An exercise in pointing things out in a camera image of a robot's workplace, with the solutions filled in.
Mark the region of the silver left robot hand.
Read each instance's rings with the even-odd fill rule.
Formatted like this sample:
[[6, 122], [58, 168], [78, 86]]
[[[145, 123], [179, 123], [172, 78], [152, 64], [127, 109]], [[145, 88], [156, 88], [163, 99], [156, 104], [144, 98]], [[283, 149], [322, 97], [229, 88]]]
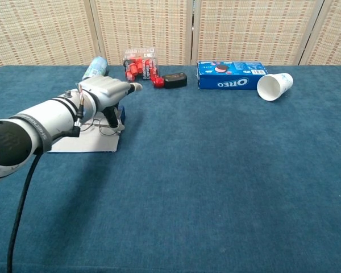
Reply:
[[95, 76], [82, 80], [79, 88], [93, 98], [96, 105], [95, 113], [102, 113], [110, 128], [114, 132], [120, 132], [125, 126], [118, 118], [119, 102], [132, 92], [141, 91], [143, 86], [138, 82], [121, 81], [109, 76]]

